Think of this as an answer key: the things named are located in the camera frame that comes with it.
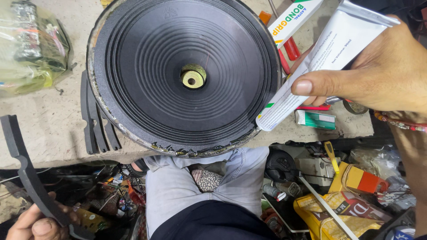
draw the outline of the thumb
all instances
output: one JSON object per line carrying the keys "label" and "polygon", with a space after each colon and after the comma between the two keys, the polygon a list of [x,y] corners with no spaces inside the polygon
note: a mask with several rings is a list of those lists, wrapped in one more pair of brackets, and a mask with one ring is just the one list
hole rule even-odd
{"label": "thumb", "polygon": [[362,70],[320,70],[299,76],[291,91],[299,96],[340,96],[351,99],[360,91]]}
{"label": "thumb", "polygon": [[61,238],[60,228],[52,218],[43,218],[32,226],[34,240],[56,240]]}

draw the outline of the light blue jeans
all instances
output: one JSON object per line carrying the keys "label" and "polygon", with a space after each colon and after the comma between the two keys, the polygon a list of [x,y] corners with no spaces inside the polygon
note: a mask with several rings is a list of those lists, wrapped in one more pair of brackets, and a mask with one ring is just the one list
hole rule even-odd
{"label": "light blue jeans", "polygon": [[[237,204],[261,216],[261,194],[268,147],[239,148],[201,159],[173,158],[164,155],[144,158],[150,167],[146,176],[147,234],[181,210],[201,201],[218,200]],[[226,174],[212,193],[201,193],[187,166],[226,160]]]}

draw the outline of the plastic bag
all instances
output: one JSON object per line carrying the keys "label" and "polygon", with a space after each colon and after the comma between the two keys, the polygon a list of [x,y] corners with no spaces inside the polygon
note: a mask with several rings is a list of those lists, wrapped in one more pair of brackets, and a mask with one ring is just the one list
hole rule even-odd
{"label": "plastic bag", "polygon": [[49,87],[67,69],[69,45],[55,16],[29,1],[0,1],[0,94]]}
{"label": "plastic bag", "polygon": [[395,150],[354,149],[350,152],[350,161],[357,164],[360,169],[388,181],[390,183],[388,191],[406,185],[406,181],[397,170],[401,158]]}
{"label": "plastic bag", "polygon": [[[384,211],[353,193],[334,192],[322,198],[357,237],[369,229],[379,229],[391,219]],[[293,207],[308,225],[311,239],[320,239],[320,234],[324,240],[349,239],[313,194],[296,199]]]}

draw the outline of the green box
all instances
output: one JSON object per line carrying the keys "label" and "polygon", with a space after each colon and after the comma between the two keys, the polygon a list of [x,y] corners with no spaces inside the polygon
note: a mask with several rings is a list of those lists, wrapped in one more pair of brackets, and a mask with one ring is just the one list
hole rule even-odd
{"label": "green box", "polygon": [[333,115],[297,110],[295,112],[295,122],[303,126],[335,130],[335,116]]}

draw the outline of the bracelet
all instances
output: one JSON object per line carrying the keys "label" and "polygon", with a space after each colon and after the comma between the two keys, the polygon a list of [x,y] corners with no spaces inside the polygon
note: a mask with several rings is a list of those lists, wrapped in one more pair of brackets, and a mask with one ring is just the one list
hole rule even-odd
{"label": "bracelet", "polygon": [[391,125],[401,129],[410,129],[412,131],[423,131],[427,133],[426,123],[409,123],[399,120],[390,119],[386,114],[382,114],[380,111],[374,110],[374,116],[383,122],[389,122]]}

